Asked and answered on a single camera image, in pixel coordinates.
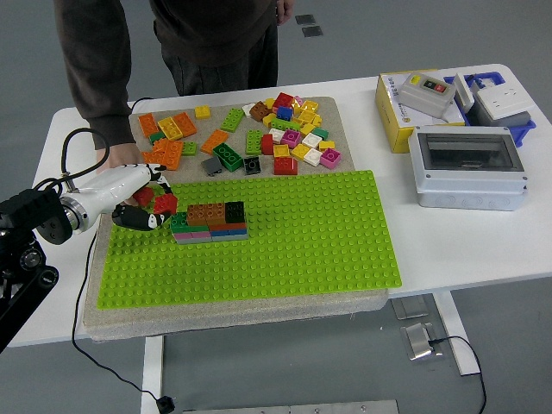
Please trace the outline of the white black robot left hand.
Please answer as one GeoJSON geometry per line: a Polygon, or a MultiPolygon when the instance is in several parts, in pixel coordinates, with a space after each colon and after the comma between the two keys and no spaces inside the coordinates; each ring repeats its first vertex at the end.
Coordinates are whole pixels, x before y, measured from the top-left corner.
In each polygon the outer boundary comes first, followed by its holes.
{"type": "Polygon", "coordinates": [[[60,201],[72,230],[84,232],[107,213],[116,225],[126,229],[149,231],[158,228],[175,214],[174,209],[165,207],[159,213],[149,213],[123,202],[152,181],[170,195],[172,189],[163,176],[165,170],[159,164],[118,166],[102,171],[79,191],[63,195],[60,201]]]}

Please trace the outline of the person's left hand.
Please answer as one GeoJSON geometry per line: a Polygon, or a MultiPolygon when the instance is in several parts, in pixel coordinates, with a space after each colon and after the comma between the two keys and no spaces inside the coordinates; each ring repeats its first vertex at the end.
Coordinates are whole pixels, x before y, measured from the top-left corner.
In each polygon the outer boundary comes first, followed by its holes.
{"type": "Polygon", "coordinates": [[[295,6],[294,0],[276,1],[276,16],[277,16],[278,25],[283,25],[292,18],[294,6],[295,6]]]}

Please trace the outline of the person's right hand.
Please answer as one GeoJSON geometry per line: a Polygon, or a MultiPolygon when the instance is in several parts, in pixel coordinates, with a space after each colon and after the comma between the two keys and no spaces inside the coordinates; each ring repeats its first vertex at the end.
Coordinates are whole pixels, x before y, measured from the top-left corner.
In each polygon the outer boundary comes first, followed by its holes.
{"type": "Polygon", "coordinates": [[[142,164],[144,159],[135,143],[124,143],[109,147],[109,157],[97,169],[100,173],[105,169],[122,165],[142,164]]]}

